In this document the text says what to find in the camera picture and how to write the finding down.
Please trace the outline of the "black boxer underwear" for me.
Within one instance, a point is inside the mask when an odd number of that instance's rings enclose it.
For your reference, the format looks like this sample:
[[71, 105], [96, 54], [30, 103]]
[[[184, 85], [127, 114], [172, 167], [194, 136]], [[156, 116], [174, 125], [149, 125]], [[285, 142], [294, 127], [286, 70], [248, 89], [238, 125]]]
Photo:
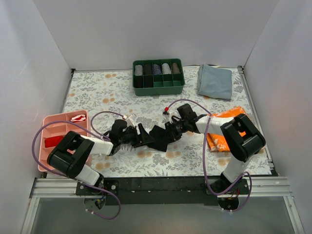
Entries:
[[174, 142], [172, 134], [167, 130], [155, 125], [149, 132], [149, 135], [154, 139], [152, 143], [148, 143], [149, 148], [157, 151], [166, 152], [168, 144]]

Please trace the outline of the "orange white patterned cloth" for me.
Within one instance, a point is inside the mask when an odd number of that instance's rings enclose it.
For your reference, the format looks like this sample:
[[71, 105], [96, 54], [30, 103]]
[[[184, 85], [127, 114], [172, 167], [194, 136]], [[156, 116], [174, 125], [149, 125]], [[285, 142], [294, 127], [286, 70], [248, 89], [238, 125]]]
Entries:
[[[222, 113], [215, 113], [213, 117], [235, 117], [239, 114], [247, 114], [241, 106], [234, 107]], [[207, 134], [207, 142], [209, 150], [218, 152], [229, 152], [230, 148], [226, 142], [225, 137], [216, 134]]]

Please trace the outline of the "light blue cloth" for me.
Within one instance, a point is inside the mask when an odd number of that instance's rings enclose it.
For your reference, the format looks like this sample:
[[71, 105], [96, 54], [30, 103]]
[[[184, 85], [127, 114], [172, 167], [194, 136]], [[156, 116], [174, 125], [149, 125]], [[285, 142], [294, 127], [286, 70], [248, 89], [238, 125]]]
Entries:
[[206, 64], [199, 67], [197, 93], [210, 98], [232, 99], [232, 71]]

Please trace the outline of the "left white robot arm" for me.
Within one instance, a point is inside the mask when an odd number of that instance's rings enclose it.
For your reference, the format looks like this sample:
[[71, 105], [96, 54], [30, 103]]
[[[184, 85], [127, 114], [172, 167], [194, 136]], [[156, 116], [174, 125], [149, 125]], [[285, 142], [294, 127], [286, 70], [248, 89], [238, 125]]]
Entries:
[[140, 147], [154, 143], [142, 124], [129, 126], [125, 120], [118, 119], [108, 134], [109, 141], [80, 135], [69, 131], [47, 158], [48, 165], [66, 175], [68, 178], [87, 184], [93, 195], [103, 191], [103, 176], [86, 164], [89, 155], [114, 155], [122, 144]]

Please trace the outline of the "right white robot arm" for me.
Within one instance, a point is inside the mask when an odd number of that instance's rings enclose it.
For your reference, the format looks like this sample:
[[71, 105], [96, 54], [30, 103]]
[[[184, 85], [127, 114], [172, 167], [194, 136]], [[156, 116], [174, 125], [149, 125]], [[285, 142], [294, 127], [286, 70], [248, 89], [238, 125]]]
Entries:
[[165, 124], [168, 139], [176, 141], [187, 131], [225, 138], [232, 158], [220, 176], [220, 187], [227, 194], [233, 193], [238, 188], [237, 179], [242, 176], [251, 158], [266, 145], [263, 135], [245, 114], [235, 117], [198, 116], [187, 103], [177, 110], [180, 117], [171, 115], [171, 121]]

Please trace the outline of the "red white rolled cloth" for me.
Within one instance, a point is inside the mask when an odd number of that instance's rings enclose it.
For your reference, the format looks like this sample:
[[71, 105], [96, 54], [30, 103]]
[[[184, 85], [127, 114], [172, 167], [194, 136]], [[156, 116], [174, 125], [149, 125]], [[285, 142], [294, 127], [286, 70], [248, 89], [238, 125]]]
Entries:
[[76, 115], [74, 117], [71, 117], [70, 121], [71, 122], [82, 122], [85, 121], [87, 119], [85, 114], [80, 114], [80, 115]]

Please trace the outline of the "brown rolled sock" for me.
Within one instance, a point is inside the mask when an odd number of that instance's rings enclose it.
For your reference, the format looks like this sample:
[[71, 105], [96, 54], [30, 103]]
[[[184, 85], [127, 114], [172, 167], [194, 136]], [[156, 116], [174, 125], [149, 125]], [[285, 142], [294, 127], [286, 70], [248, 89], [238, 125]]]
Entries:
[[173, 74], [180, 74], [180, 68], [177, 63], [172, 63], [172, 73]]

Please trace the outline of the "green compartment organizer box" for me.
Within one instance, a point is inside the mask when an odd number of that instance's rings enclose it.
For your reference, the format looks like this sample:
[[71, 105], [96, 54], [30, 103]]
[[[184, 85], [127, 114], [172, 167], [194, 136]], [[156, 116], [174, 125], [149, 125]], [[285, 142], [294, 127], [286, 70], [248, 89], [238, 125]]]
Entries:
[[[168, 63], [172, 67], [172, 63], [177, 63], [180, 68], [180, 74], [167, 75], [142, 75], [135, 76], [135, 66], [156, 63], [162, 68], [163, 63]], [[159, 96], [159, 95], [177, 95], [181, 94], [185, 85], [182, 62], [178, 58], [166, 58], [156, 60], [135, 60], [132, 65], [133, 78], [132, 87], [137, 96]]]

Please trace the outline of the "blue patterned rolled sock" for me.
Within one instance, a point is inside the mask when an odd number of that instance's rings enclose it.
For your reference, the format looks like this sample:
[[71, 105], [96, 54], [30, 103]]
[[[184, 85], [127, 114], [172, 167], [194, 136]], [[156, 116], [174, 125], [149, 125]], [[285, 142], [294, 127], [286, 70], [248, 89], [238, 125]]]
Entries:
[[154, 75], [162, 75], [162, 70], [161, 70], [160, 65], [158, 65], [156, 63], [153, 64], [153, 74]]

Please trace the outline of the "black speckled rolled sock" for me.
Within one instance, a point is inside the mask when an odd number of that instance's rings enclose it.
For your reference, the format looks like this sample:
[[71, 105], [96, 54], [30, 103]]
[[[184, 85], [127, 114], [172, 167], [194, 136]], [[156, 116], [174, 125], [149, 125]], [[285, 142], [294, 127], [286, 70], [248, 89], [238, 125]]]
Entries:
[[144, 64], [143, 73], [144, 73], [144, 75], [152, 75], [153, 74], [152, 65], [151, 64]]

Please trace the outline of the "pink compartment organizer tray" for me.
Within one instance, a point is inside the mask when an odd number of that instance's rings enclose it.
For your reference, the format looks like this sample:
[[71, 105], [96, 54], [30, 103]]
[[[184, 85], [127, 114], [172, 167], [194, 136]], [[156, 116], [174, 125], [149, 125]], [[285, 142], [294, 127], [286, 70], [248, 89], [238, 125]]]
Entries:
[[[59, 120], [70, 122], [71, 117], [74, 117], [74, 116], [80, 115], [80, 114], [85, 114], [87, 119], [85, 121], [82, 121], [82, 122], [74, 122], [74, 123], [76, 123], [77, 125], [79, 125], [80, 127], [84, 128], [84, 129], [91, 130], [90, 118], [89, 118], [88, 112], [86, 110], [78, 110], [78, 111], [73, 111], [73, 112], [66, 112], [66, 113], [47, 116], [44, 118], [42, 125], [48, 124], [48, 123], [53, 122], [53, 121], [59, 121]], [[39, 162], [41, 164], [43, 164], [44, 166], [46, 166], [47, 168], [49, 168], [50, 170], [53, 170], [54, 168], [48, 165], [47, 158], [48, 158], [49, 154], [51, 153], [51, 151], [54, 149], [54, 147], [45, 148], [44, 140], [48, 137], [65, 136], [69, 131], [74, 131], [80, 135], [84, 135], [87, 137], [91, 136], [85, 130], [83, 130], [77, 126], [74, 126], [72, 124], [63, 123], [63, 122], [51, 124], [51, 125], [47, 126], [46, 128], [44, 128], [41, 132], [40, 150], [39, 150], [38, 158], [39, 158]]]

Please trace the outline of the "red rolled cloth middle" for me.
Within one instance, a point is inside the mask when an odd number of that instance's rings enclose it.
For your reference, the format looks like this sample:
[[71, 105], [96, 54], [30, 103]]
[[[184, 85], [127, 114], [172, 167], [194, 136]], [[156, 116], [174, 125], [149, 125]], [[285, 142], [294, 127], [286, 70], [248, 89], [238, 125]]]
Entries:
[[45, 148], [56, 147], [63, 138], [64, 136], [53, 136], [46, 138], [44, 140]]

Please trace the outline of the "aluminium frame rail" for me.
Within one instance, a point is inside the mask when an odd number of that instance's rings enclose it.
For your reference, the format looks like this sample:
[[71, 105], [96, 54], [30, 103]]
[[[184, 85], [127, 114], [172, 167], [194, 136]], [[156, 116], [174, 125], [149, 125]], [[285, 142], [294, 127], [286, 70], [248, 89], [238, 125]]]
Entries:
[[[64, 198], [74, 197], [77, 182], [65, 178], [35, 179], [30, 197]], [[282, 197], [293, 196], [289, 182], [283, 176], [252, 177], [252, 192], [254, 197]]]

